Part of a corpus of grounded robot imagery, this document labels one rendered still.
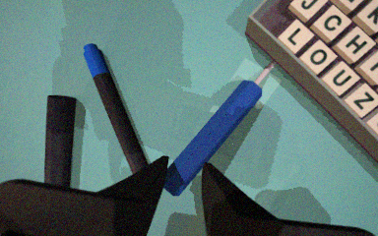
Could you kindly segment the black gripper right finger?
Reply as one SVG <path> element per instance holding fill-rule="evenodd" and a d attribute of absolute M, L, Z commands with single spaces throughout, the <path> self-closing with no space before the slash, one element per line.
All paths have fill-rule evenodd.
<path fill-rule="evenodd" d="M 207 236 L 375 236 L 353 226 L 278 219 L 208 162 L 202 172 L 202 201 Z"/>

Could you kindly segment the black keyboard with white keys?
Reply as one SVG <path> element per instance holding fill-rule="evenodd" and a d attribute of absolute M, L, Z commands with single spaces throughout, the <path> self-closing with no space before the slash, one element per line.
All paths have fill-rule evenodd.
<path fill-rule="evenodd" d="M 245 34 L 378 163 L 378 0 L 262 0 Z"/>

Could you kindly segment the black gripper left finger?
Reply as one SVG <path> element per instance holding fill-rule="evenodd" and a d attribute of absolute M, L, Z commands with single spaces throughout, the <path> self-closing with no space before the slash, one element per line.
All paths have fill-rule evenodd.
<path fill-rule="evenodd" d="M 14 179 L 0 183 L 0 235 L 147 236 L 169 157 L 97 192 Z"/>

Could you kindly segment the blue stylus with pale tip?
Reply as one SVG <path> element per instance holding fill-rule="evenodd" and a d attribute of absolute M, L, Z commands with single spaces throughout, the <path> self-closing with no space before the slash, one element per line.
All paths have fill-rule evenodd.
<path fill-rule="evenodd" d="M 258 86 L 271 72 L 274 60 L 253 81 L 243 80 L 219 110 L 167 168 L 163 187 L 172 195 L 179 196 L 203 169 L 226 141 L 230 134 L 262 96 Z"/>

